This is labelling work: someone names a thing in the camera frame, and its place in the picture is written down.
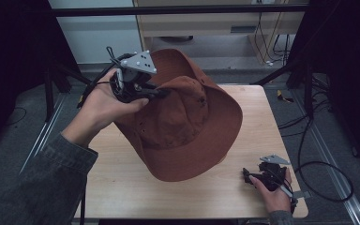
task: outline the gray sleeve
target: gray sleeve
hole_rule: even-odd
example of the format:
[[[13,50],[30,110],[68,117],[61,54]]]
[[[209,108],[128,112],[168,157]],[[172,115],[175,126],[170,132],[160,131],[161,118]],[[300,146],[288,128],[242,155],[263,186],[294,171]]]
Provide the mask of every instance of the gray sleeve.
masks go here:
[[[293,225],[293,215],[288,211],[274,211],[269,219],[271,225]]]
[[[58,135],[0,196],[0,224],[69,224],[97,158]]]

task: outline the wall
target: wall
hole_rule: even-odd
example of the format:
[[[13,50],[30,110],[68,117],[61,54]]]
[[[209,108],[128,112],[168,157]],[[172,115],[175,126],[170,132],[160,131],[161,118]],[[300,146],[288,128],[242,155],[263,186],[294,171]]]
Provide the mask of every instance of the wall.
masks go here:
[[[49,0],[52,8],[133,7],[131,0]],[[115,56],[142,51],[135,16],[57,18],[78,64],[109,63],[107,46]]]

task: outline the person's left hand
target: person's left hand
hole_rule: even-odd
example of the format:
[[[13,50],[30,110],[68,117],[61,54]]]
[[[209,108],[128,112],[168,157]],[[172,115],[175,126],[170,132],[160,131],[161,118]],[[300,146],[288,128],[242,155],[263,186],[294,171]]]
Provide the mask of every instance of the person's left hand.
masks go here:
[[[115,69],[110,70],[89,94],[81,110],[63,130],[62,135],[70,142],[87,147],[92,139],[106,126],[119,117],[139,111],[148,103],[140,98],[129,103],[118,101],[110,87],[110,78]]]

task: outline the brown hat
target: brown hat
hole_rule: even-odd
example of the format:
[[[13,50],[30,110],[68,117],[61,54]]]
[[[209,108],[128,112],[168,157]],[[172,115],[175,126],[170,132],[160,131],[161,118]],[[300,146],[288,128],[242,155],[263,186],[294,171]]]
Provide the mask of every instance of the brown hat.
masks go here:
[[[238,103],[183,53],[151,53],[151,82],[170,90],[115,122],[148,170],[162,181],[182,181],[218,164],[242,124]]]

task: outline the table surface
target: table surface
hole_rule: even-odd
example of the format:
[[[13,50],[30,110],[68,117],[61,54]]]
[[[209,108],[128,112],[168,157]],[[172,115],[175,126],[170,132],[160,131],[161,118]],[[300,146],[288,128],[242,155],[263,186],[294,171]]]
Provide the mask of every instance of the table surface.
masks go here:
[[[112,124],[91,142],[97,162],[88,175],[86,218],[266,218],[263,199],[246,184],[242,168],[258,173],[260,157],[289,160],[267,97],[258,85],[221,85],[241,106],[244,119],[225,159],[181,182],[157,180]],[[292,166],[292,188],[300,187]],[[293,216],[308,214],[299,200]],[[80,208],[75,218],[80,217]]]

